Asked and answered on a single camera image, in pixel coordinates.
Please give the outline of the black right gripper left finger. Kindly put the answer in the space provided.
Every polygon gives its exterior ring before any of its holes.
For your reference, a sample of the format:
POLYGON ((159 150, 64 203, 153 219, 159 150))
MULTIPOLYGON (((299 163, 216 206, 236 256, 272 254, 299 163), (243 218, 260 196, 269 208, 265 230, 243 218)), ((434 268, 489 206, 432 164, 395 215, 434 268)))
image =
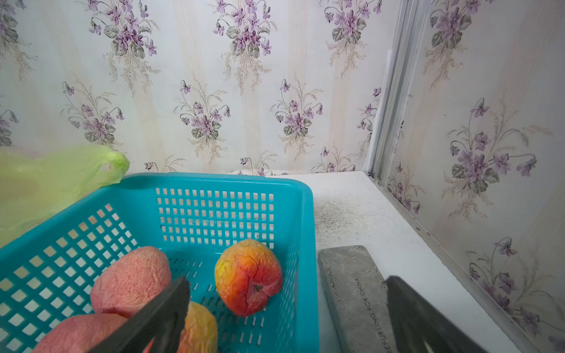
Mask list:
POLYGON ((176 352, 190 302, 191 284, 175 279, 92 352, 176 352))

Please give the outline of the yellow-green plastic bag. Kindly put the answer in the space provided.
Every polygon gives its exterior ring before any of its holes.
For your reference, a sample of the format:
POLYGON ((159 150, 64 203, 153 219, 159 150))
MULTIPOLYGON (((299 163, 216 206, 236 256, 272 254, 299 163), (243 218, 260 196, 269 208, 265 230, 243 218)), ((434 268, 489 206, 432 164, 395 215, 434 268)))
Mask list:
POLYGON ((85 144, 40 157, 1 148, 1 246, 99 188, 113 185, 130 162, 108 146, 85 144))

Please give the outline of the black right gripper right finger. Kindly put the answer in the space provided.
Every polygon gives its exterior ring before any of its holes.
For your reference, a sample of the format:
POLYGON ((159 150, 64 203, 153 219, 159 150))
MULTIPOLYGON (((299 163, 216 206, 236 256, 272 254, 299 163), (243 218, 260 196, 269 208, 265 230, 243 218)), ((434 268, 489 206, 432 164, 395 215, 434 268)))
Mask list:
POLYGON ((484 352, 402 278, 386 281, 388 312, 399 352, 484 352))

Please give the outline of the pink peach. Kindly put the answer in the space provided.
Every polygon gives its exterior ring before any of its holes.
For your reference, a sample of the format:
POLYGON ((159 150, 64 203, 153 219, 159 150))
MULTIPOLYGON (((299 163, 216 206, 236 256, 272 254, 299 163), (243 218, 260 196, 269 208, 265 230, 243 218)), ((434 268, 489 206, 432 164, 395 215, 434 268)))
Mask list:
POLYGON ((126 322, 125 317, 110 313, 72 316, 44 336, 32 351, 89 352, 126 322))
POLYGON ((106 269, 91 290, 95 313, 131 318, 172 281, 169 259, 154 247, 131 251, 106 269))

